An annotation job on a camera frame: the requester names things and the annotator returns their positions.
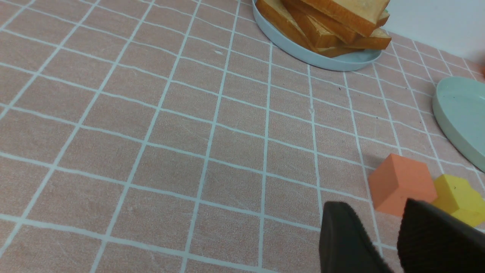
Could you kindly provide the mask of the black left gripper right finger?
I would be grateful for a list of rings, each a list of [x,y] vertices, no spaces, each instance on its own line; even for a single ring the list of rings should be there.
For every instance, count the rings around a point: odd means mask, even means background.
[[[425,201],[407,199],[397,250],[405,273],[483,273],[484,233]]]

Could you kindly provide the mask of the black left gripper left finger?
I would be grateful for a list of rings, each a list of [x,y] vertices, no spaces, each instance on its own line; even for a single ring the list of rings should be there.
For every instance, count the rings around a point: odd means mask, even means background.
[[[391,273],[357,213],[346,202],[327,201],[319,242],[322,273]]]

